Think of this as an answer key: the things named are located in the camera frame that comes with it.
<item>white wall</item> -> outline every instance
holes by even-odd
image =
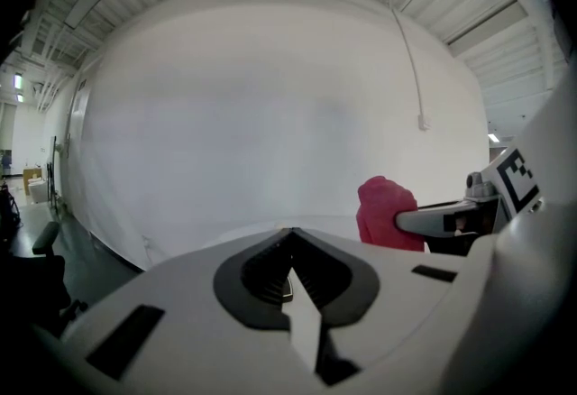
[[[48,149],[42,142],[44,118],[45,114],[39,113],[36,106],[20,104],[16,107],[12,138],[13,174],[22,174],[23,169],[45,164]]]
[[[171,0],[130,22],[91,80],[69,176],[88,229],[147,268],[248,224],[353,216],[374,175],[421,205],[461,197],[488,163],[479,85],[401,20],[427,132],[401,34],[375,1]]]
[[[0,122],[0,150],[12,150],[15,117],[16,106],[4,103],[2,122]]]
[[[64,144],[66,141],[66,125],[70,109],[70,102],[74,95],[76,79],[66,82],[52,101],[46,112],[46,120],[42,134],[42,147],[46,149],[46,160],[50,158],[52,137],[56,135],[56,142]],[[60,176],[60,154],[54,153],[54,187],[62,194],[62,179]]]

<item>chair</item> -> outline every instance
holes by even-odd
[[[64,258],[52,250],[59,229],[57,222],[49,222],[34,243],[32,252],[44,257],[8,255],[3,262],[5,288],[13,311],[56,337],[76,318],[77,310],[87,309],[86,303],[71,301],[64,285]]]

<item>black slot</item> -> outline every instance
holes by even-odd
[[[87,362],[119,381],[162,315],[164,310],[140,305],[88,356]]]
[[[326,325],[321,325],[315,372],[326,385],[335,385],[359,372],[360,368],[339,356],[328,331]]]
[[[379,293],[367,262],[292,228],[224,261],[214,278],[216,298],[245,326],[288,331],[281,308],[291,267],[328,327],[356,323]]]
[[[435,280],[446,281],[452,283],[457,274],[454,271],[437,269],[435,267],[427,267],[426,265],[418,265],[412,270],[417,275],[427,276]]]

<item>white cord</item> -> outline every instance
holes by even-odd
[[[418,82],[418,74],[417,68],[415,67],[415,61],[413,60],[413,53],[411,52],[411,48],[408,45],[407,35],[405,34],[405,30],[403,29],[403,25],[400,23],[400,20],[397,17],[397,12],[395,12],[395,5],[393,4],[392,0],[387,0],[387,4],[389,5],[390,11],[393,13],[395,17],[395,21],[397,22],[398,28],[400,29],[400,33],[403,36],[403,41],[405,42],[405,47],[407,48],[408,59],[411,62],[411,68],[413,69],[413,76],[415,78],[415,85],[417,86],[417,98],[418,98],[418,110],[419,110],[419,121],[425,121],[425,111],[423,109],[423,97],[421,96],[421,85]]]

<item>pink cloth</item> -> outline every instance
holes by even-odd
[[[410,191],[378,176],[359,187],[359,199],[357,225],[363,243],[406,251],[425,250],[423,236],[403,232],[395,226],[396,214],[417,210],[417,201]]]

